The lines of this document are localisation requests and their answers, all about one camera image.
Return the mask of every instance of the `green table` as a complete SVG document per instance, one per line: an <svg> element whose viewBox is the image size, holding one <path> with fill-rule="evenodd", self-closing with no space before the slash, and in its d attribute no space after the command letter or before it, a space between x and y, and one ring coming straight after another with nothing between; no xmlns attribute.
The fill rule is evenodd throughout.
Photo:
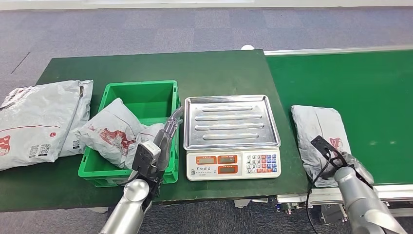
<svg viewBox="0 0 413 234"><path fill-rule="evenodd" d="M413 197L413 177L409 176L413 163L409 153L409 136L413 132L410 121L413 113L409 106L413 100L411 48L284 51L265 55L255 50L55 58L38 84L94 79L93 115L109 82L175 79L182 100L189 96L269 96L282 142L282 175L279 178L190 182L185 176L185 151L181 148L179 180L176 184L162 185L160 201L274 195L278 199L278 195L291 195L285 202L305 200L302 194L306 192L307 179L289 114L294 104L337 109L346 126L353 154L372 172L378 190L385 191L379 196L396 197L397 194L387 191L399 193L398 188L401 188L403 192L399 198ZM53 164L0 172L0 210L115 204L122 191L98 189L79 178L80 160L81 156L71 156ZM337 189L331 189L319 189L325 192L315 193L326 199L325 194L334 192L338 193L334 197L339 199Z"/></svg>
<svg viewBox="0 0 413 234"><path fill-rule="evenodd" d="M180 149L179 179L161 187L157 201L268 197L303 193L307 179L262 50L54 58L37 84L93 79L91 114L106 84L144 80L178 81L181 100L189 96L264 94L269 97L281 136L282 174L273 179L189 181ZM81 155L0 172L0 210L41 210L115 205L121 188L96 188L77 176Z"/></svg>

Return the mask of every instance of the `robotic hand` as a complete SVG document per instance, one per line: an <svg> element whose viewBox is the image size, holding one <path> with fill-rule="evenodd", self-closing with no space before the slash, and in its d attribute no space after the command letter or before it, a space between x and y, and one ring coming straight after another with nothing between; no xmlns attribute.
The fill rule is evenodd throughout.
<svg viewBox="0 0 413 234"><path fill-rule="evenodd" d="M336 170L334 179L343 196L354 234L407 234L378 198L377 191L369 183L373 178L361 164L349 165L343 155L321 136L311 144Z"/></svg>
<svg viewBox="0 0 413 234"><path fill-rule="evenodd" d="M124 182L123 196L100 234L137 234L145 212L159 195L162 176L169 163L172 138L182 123L184 108L178 108L159 130L153 142L137 146L132 173Z"/></svg>

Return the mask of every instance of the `scale display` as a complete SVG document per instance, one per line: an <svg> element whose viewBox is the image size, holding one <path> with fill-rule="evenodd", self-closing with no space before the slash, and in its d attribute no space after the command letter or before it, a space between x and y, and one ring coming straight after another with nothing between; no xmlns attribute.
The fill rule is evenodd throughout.
<svg viewBox="0 0 413 234"><path fill-rule="evenodd" d="M187 153L187 178L192 181L275 178L280 174L278 148Z"/></svg>

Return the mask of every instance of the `grey plastic mailer bag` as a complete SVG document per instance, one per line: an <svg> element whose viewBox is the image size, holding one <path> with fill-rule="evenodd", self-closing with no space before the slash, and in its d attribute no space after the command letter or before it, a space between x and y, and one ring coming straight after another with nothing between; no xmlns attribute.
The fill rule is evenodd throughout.
<svg viewBox="0 0 413 234"><path fill-rule="evenodd" d="M338 111L332 108L295 105L291 107L291 113L297 128L297 140L303 166L312 180L317 177L327 163L327 160L310 143L311 140L320 135L339 152L343 152L346 162L354 164L355 169L368 182L373 182L371 174L351 155L350 145ZM315 186L336 187L337 183L334 181L334 172L333 166L329 165L316 181Z"/></svg>

